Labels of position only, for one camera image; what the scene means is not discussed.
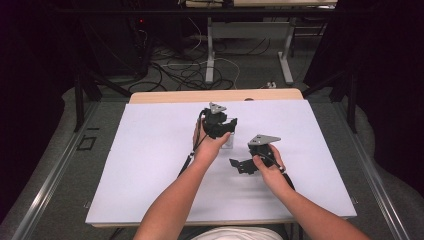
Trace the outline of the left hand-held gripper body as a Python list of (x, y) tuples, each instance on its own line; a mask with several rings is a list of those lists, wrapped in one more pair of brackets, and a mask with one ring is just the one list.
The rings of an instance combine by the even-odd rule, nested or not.
[(224, 122), (227, 120), (225, 110), (225, 107), (213, 102), (210, 102), (209, 107), (203, 110), (203, 129), (209, 137), (215, 139), (224, 135)]

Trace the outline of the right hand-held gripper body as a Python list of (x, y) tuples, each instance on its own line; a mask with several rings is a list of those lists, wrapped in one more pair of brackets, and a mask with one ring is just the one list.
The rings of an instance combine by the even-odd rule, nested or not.
[(272, 165), (279, 166), (270, 147), (270, 143), (280, 140), (280, 137), (258, 134), (248, 142), (249, 152), (252, 156), (259, 156), (267, 167)]

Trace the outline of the clear plastic compartment holder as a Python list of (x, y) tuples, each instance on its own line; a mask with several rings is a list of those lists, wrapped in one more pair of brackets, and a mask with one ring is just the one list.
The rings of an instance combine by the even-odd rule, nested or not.
[(232, 149), (233, 148), (233, 140), (234, 140), (234, 132), (230, 133), (230, 137), (227, 141), (221, 146), (222, 149)]

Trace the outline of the person's left hand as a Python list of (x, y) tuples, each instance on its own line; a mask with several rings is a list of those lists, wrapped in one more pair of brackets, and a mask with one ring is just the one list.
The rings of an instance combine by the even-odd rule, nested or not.
[(215, 139), (209, 137), (205, 133), (201, 121), (198, 121), (193, 133), (194, 162), (211, 164), (229, 137), (229, 132)]

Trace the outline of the person's right hand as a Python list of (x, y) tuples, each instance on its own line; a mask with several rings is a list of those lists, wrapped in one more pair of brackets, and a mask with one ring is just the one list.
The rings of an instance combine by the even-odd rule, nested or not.
[(278, 199), (283, 200), (293, 192), (277, 166), (267, 167), (258, 155), (253, 157), (253, 162), (260, 171), (265, 184)]

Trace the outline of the person's white clothing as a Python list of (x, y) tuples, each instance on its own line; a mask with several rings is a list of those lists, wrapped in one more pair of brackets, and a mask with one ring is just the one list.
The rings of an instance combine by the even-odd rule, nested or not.
[(191, 240), (284, 240), (277, 232), (262, 227), (218, 227)]

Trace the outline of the white table sheet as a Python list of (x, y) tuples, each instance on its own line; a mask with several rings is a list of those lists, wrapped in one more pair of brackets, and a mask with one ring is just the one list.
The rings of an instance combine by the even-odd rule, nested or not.
[[(192, 149), (195, 121), (206, 103), (129, 104), (109, 151), (87, 223), (138, 224), (157, 196), (178, 176)], [(222, 149), (194, 200), (190, 225), (284, 222), (292, 216), (259, 173), (239, 174), (229, 159), (249, 158), (258, 134), (280, 137), (280, 151), (295, 190), (328, 211), (356, 211), (310, 104), (305, 100), (233, 101), (233, 148)]]

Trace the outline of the black metal stand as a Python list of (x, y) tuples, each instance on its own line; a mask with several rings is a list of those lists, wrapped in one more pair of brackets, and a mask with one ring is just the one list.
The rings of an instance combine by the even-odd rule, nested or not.
[(346, 122), (353, 133), (356, 129), (356, 100), (357, 100), (357, 73), (353, 70), (341, 70), (332, 74), (330, 77), (321, 80), (316, 85), (308, 87), (302, 91), (303, 97), (308, 97), (314, 92), (324, 87), (332, 86), (329, 94), (331, 102), (341, 102), (344, 97), (347, 98)]
[(100, 101), (103, 97), (97, 84), (100, 83), (113, 91), (130, 97), (132, 93), (117, 84), (111, 82), (107, 78), (95, 73), (85, 65), (76, 68), (74, 76), (75, 90), (75, 107), (76, 107), (76, 125), (75, 132), (78, 132), (85, 122), (84, 96), (87, 96), (91, 101)]

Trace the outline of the black equipment with red light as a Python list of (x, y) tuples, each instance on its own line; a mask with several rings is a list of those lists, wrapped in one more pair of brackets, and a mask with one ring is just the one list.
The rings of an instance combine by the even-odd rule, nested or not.
[(104, 76), (143, 78), (148, 73), (147, 38), (136, 31), (132, 19), (94, 16), (81, 23)]

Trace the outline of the white metal desk frame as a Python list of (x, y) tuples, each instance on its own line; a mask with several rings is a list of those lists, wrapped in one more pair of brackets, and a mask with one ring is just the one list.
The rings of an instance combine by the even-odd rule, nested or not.
[[(184, 0), (189, 8), (196, 9), (224, 9), (226, 6), (235, 10), (333, 10), (338, 0)], [(290, 17), (284, 22), (235, 22), (219, 23), (211, 17), (207, 18), (208, 59), (206, 68), (206, 82), (211, 83), (214, 77), (215, 39), (230, 38), (272, 38), (285, 41), (284, 50), (278, 53), (281, 70), (285, 83), (294, 83), (288, 64), (288, 55), (294, 31), (296, 17)]]

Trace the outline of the aluminium floor rail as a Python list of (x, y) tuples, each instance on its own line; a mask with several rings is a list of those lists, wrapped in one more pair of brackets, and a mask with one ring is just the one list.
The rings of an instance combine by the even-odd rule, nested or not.
[(13, 235), (5, 240), (91, 240), (98, 231), (85, 223), (102, 165), (102, 131), (90, 103), (82, 128), (73, 130), (66, 110), (29, 186), (18, 198)]
[(366, 153), (359, 136), (351, 130), (351, 127), (347, 123), (347, 113), (344, 110), (343, 104), (334, 103), (333, 106), (338, 117), (342, 120), (343, 126), (359, 155), (359, 165), (362, 168), (370, 190), (374, 195), (374, 199), (376, 200), (379, 210), (382, 213), (394, 240), (410, 240), (410, 236), (399, 218), (387, 191), (385, 190), (383, 181), (377, 169), (370, 160), (369, 155)]

